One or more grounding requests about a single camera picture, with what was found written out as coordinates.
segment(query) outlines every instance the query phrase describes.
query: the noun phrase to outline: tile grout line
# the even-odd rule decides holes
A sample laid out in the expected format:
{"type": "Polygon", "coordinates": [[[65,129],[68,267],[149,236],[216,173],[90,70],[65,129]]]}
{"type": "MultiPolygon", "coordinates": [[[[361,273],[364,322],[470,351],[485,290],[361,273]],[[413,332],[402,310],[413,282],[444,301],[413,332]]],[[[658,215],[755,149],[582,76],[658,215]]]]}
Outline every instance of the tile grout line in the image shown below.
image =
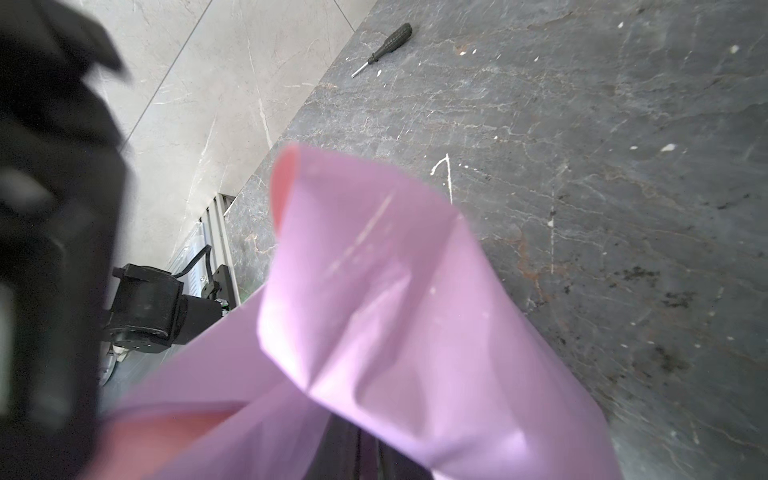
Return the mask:
{"type": "Polygon", "coordinates": [[[346,17],[346,15],[344,15],[344,11],[341,9],[341,7],[339,7],[339,3],[336,0],[333,0],[333,3],[336,4],[336,8],[339,9],[339,12],[341,12],[341,16],[343,16],[344,19],[346,20],[346,24],[349,25],[349,27],[352,29],[352,33],[355,33],[355,28],[352,26],[351,23],[349,23],[349,19],[346,17]]]}
{"type": "Polygon", "coordinates": [[[160,80],[160,83],[157,84],[157,88],[154,89],[154,92],[152,93],[152,96],[149,98],[149,101],[147,102],[147,106],[144,107],[144,110],[141,112],[141,115],[139,115],[139,118],[138,118],[138,120],[136,120],[136,123],[134,124],[133,128],[131,129],[131,132],[125,137],[125,141],[123,141],[123,144],[120,146],[120,153],[121,154],[124,153],[125,146],[128,145],[128,141],[131,139],[131,137],[133,137],[134,132],[136,131],[136,127],[138,127],[139,123],[141,122],[141,119],[144,118],[144,114],[147,113],[147,110],[149,109],[150,105],[152,105],[152,101],[154,100],[154,98],[157,95],[157,93],[160,91],[160,87],[163,86],[163,83],[165,82],[165,79],[168,78],[168,74],[170,74],[170,70],[176,64],[176,60],[178,60],[179,57],[181,56],[181,52],[184,51],[184,49],[187,47],[187,43],[189,43],[190,38],[192,38],[192,34],[194,33],[195,30],[197,30],[197,26],[203,20],[203,17],[205,16],[205,13],[208,12],[208,7],[210,7],[210,4],[213,3],[213,1],[214,0],[210,0],[208,2],[208,5],[205,5],[205,10],[203,10],[203,13],[200,14],[200,17],[197,19],[197,22],[195,22],[194,27],[192,27],[192,31],[190,31],[190,34],[187,37],[187,40],[184,40],[184,44],[181,45],[181,48],[179,48],[179,53],[176,54],[176,57],[170,63],[170,66],[168,67],[168,69],[165,71],[165,75],[163,75],[162,80],[160,80]]]}

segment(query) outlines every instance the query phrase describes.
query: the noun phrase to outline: gray marble surface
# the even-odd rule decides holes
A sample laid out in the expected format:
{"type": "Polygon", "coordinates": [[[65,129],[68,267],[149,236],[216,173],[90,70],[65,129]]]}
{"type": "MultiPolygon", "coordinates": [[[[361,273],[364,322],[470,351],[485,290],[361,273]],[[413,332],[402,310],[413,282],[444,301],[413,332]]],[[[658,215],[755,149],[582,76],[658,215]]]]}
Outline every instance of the gray marble surface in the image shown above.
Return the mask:
{"type": "Polygon", "coordinates": [[[227,215],[243,298],[274,252],[281,145],[446,197],[445,165],[429,173],[448,154],[454,205],[603,408],[626,478],[765,478],[766,10],[380,0],[227,215]],[[409,43],[350,78],[406,21],[409,43]]]}

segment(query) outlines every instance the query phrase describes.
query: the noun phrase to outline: purple plastic sheet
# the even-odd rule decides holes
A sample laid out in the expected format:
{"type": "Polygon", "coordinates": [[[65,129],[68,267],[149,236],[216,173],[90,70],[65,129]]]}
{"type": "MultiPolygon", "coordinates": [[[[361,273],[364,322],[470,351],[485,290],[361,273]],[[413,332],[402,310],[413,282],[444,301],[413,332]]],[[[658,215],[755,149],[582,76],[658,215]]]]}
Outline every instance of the purple plastic sheet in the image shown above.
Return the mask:
{"type": "Polygon", "coordinates": [[[601,410],[455,207],[383,164],[284,157],[268,284],[117,410],[244,405],[158,478],[301,478],[326,409],[450,478],[621,478],[601,410]]]}

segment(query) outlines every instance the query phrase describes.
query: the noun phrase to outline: fold in pink material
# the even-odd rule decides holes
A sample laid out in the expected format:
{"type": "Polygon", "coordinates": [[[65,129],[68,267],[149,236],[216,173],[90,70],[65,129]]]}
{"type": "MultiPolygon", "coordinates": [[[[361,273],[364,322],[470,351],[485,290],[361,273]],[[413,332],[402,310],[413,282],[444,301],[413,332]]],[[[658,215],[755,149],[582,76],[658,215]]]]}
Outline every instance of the fold in pink material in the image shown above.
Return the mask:
{"type": "Polygon", "coordinates": [[[392,167],[299,149],[258,323],[299,388],[453,478],[620,478],[601,410],[459,211],[392,167]]]}
{"type": "Polygon", "coordinates": [[[157,478],[302,478],[326,409],[456,480],[621,478],[456,208],[392,167],[291,155],[268,284],[115,413],[243,406],[157,478]]]}

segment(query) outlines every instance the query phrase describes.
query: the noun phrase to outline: black screwdriver handle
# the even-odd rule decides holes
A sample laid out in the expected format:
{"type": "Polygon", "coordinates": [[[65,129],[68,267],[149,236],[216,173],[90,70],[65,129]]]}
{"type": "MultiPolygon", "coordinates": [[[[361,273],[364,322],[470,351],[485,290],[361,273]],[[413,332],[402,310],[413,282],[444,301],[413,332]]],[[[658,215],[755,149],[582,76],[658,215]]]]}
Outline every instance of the black screwdriver handle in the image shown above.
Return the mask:
{"type": "Polygon", "coordinates": [[[390,53],[391,51],[395,51],[402,47],[402,44],[406,43],[406,41],[411,38],[412,33],[413,29],[411,28],[411,24],[402,24],[400,28],[395,30],[395,33],[391,34],[384,41],[384,45],[382,45],[379,50],[376,50],[376,52],[371,55],[370,58],[368,58],[368,63],[376,63],[381,57],[384,56],[385,53],[390,53]]]}

